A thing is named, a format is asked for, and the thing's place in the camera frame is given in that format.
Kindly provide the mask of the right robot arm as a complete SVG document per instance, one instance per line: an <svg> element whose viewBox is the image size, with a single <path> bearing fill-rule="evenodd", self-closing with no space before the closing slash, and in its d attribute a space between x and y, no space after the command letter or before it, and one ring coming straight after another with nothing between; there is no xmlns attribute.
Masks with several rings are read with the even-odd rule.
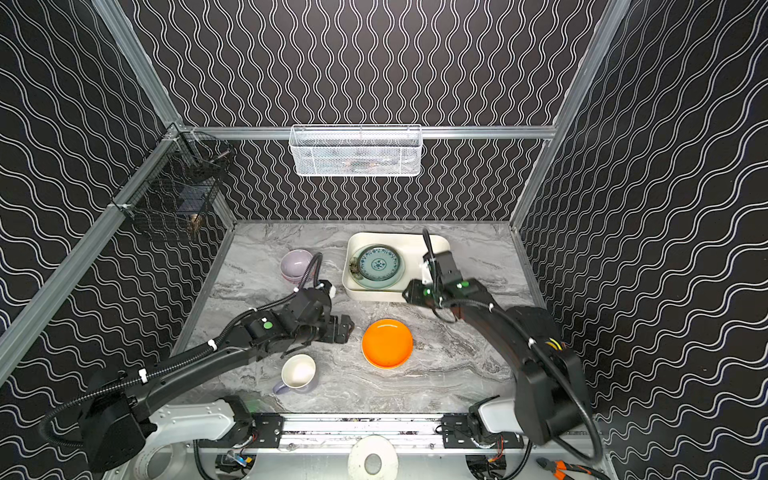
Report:
<svg viewBox="0 0 768 480"><path fill-rule="evenodd" d="M536 445L553 441L590 465L602 460L604 449L581 360L563 345L547 310L526 305L504 308L476 279L441 287L412 280L402 296L410 305L449 310L511 366L516 381L514 419L529 440Z"/></svg>

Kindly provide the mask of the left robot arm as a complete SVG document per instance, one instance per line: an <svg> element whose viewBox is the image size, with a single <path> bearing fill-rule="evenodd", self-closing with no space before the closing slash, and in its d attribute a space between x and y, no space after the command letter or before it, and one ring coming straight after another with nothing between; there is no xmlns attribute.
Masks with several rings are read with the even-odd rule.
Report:
<svg viewBox="0 0 768 480"><path fill-rule="evenodd" d="M52 445L83 451L89 470L104 473L139 454L159 430L151 415L181 394L273 354L285 356L314 342L345 344L354 327L348 315L321 310L297 317L288 309L251 309L206 343L57 406L38 432Z"/></svg>

